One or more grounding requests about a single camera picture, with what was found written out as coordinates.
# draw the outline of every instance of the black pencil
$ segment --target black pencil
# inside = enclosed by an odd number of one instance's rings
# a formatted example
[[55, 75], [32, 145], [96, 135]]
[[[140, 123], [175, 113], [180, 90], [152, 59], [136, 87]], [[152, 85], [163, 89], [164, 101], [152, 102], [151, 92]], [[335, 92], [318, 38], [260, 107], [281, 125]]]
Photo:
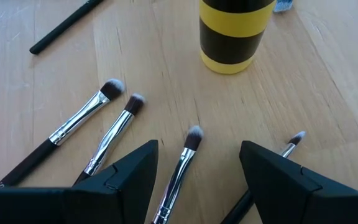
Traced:
[[32, 54], [39, 54], [45, 48], [47, 48], [58, 36], [64, 33], [69, 27], [80, 20], [82, 17], [87, 15], [93, 8], [104, 0], [89, 0], [65, 19], [61, 24], [56, 26], [52, 31], [49, 32], [44, 38], [38, 41], [34, 46], [30, 48]]

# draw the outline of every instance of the yellow stripe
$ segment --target yellow stripe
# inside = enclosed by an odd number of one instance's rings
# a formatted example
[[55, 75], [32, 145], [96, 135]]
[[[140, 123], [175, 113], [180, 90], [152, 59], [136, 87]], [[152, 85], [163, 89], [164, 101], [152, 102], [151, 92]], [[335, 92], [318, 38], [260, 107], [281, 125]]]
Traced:
[[245, 12], [222, 12], [200, 0], [200, 18], [212, 30], [230, 37], [251, 37], [262, 32], [269, 22], [276, 1], [262, 9]]
[[202, 50], [201, 51], [201, 59], [203, 59], [203, 62], [205, 65], [211, 69], [214, 72], [218, 72], [221, 74], [235, 74], [238, 72], [243, 71], [248, 67], [248, 65], [252, 62], [254, 59], [254, 55], [251, 56], [251, 58], [247, 59], [246, 61], [243, 61], [241, 63], [233, 64], [233, 65], [226, 65], [219, 62], [215, 62], [214, 60], [210, 59]]

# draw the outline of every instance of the wooden table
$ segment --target wooden table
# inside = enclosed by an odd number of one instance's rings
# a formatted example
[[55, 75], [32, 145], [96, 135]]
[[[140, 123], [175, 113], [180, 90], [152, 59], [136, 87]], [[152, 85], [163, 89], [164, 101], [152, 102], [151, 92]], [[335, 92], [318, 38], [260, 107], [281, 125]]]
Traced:
[[[92, 117], [21, 186], [70, 186], [131, 93], [148, 103], [110, 164], [158, 139], [148, 223], [188, 128], [205, 137], [174, 223], [219, 223], [247, 188], [242, 140], [278, 151], [358, 190], [358, 1], [299, 0], [272, 16], [253, 64], [218, 75], [200, 60], [197, 0], [106, 0], [39, 56], [29, 48], [84, 0], [0, 0], [0, 179], [109, 78], [126, 92]], [[255, 207], [243, 223], [260, 223]]]

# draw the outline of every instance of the brush handle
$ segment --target brush handle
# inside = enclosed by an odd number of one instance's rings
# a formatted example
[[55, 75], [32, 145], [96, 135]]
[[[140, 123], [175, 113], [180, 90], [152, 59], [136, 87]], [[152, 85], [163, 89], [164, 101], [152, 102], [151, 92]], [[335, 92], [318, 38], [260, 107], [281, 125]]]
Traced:
[[19, 165], [10, 171], [1, 181], [0, 187], [16, 186], [27, 177], [42, 161], [44, 161], [58, 146], [49, 139], [31, 152]]
[[104, 0], [89, 0], [65, 19], [61, 24], [56, 26], [52, 31], [49, 32], [44, 38], [38, 41], [34, 46], [30, 48], [32, 54], [39, 54], [45, 48], [47, 48], [57, 37], [64, 33], [69, 27], [80, 20], [82, 17], [87, 15], [93, 8]]
[[231, 211], [224, 217], [221, 224], [238, 224], [254, 204], [254, 198], [247, 190]]
[[180, 155], [178, 164], [173, 171], [171, 180], [165, 188], [158, 210], [153, 218], [153, 222], [155, 224], [168, 223], [172, 210], [175, 206], [175, 202], [179, 196], [181, 184], [185, 179], [186, 171], [189, 168], [195, 154], [196, 151], [186, 147], [184, 148], [182, 154]]
[[87, 174], [86, 172], [81, 172], [81, 174], [78, 176], [77, 180], [74, 182], [73, 186], [80, 183], [81, 181], [90, 178], [91, 175]]

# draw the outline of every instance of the brush bristles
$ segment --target brush bristles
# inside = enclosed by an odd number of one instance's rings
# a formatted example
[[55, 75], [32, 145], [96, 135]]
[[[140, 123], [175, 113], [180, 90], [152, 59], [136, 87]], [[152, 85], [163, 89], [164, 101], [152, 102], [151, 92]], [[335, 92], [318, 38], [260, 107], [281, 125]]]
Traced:
[[278, 0], [273, 12], [283, 12], [292, 8], [292, 0]]
[[145, 102], [146, 102], [146, 100], [142, 95], [134, 93], [134, 94], [132, 94], [131, 98], [129, 99], [124, 110], [126, 110], [136, 116], [136, 114], [140, 111], [140, 109], [142, 109]]
[[294, 145], [298, 145], [299, 142], [303, 139], [303, 137], [305, 136], [306, 131], [301, 131], [298, 134], [296, 134], [295, 136], [293, 136], [291, 138], [291, 140], [288, 142], [288, 144], [292, 143]]
[[122, 81], [112, 78], [102, 86], [100, 92], [102, 92], [111, 101], [121, 95], [124, 90], [125, 86]]
[[191, 127], [186, 137], [185, 147], [193, 151], [197, 151], [203, 136], [204, 132], [199, 126]]

